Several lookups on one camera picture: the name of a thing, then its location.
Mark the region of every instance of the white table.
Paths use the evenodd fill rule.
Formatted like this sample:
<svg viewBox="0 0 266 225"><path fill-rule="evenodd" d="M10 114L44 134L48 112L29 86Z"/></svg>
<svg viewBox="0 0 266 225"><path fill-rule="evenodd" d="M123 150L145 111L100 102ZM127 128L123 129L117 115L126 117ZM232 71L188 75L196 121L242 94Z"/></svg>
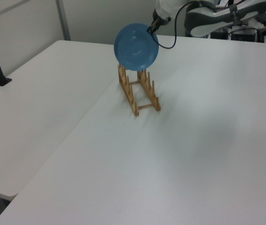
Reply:
<svg viewBox="0 0 266 225"><path fill-rule="evenodd" d="M265 225L262 53L259 43L179 37L149 68L162 110L139 117L115 77L0 225Z"/></svg>
<svg viewBox="0 0 266 225"><path fill-rule="evenodd" d="M0 197L12 200L115 77L109 45L58 41L0 87Z"/></svg>

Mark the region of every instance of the plate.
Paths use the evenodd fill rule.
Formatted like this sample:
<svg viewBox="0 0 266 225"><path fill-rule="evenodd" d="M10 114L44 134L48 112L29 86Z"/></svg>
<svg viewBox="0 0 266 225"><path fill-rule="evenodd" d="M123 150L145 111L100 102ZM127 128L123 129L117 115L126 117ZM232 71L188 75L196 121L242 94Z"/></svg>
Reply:
<svg viewBox="0 0 266 225"><path fill-rule="evenodd" d="M114 54L126 69L141 71L155 61L159 46L147 32L148 26L131 23L120 30L114 41Z"/></svg>

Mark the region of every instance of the black clamp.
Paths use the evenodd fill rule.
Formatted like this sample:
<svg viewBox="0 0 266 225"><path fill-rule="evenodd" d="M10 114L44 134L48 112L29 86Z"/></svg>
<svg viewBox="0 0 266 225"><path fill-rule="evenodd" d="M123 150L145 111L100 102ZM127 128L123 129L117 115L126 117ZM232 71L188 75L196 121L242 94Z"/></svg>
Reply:
<svg viewBox="0 0 266 225"><path fill-rule="evenodd" d="M238 13L237 5L236 4L230 5L229 9L230 9L233 24L235 26L241 26L242 22L240 20L240 15Z"/></svg>

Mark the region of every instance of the wooden peg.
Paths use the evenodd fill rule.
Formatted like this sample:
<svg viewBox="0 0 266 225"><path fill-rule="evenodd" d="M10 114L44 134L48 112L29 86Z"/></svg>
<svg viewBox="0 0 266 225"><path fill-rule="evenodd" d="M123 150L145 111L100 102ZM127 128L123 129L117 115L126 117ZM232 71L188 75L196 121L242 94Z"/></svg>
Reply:
<svg viewBox="0 0 266 225"><path fill-rule="evenodd" d="M129 85L129 86L130 86L130 93L131 93L131 95L133 96L132 85Z"/></svg>
<svg viewBox="0 0 266 225"><path fill-rule="evenodd" d="M137 103L136 102L134 102L134 108L135 108L134 114L136 116L137 115L137 112L138 112L138 108L137 108Z"/></svg>
<svg viewBox="0 0 266 225"><path fill-rule="evenodd" d="M148 87L151 87L151 77L150 77L150 72L148 72Z"/></svg>
<svg viewBox="0 0 266 225"><path fill-rule="evenodd" d="M155 84L154 84L154 81L152 81L152 94L153 95L155 94Z"/></svg>

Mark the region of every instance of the table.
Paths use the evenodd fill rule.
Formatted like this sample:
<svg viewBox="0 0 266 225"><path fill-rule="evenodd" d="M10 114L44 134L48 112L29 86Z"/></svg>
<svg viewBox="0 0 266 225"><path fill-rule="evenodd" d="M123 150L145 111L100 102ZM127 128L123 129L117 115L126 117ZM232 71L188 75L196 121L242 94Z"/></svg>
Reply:
<svg viewBox="0 0 266 225"><path fill-rule="evenodd" d="M0 87L0 197L12 200L115 77L110 45L58 41Z"/></svg>
<svg viewBox="0 0 266 225"><path fill-rule="evenodd" d="M266 224L266 45L179 37L148 71L162 110L115 76L0 225Z"/></svg>

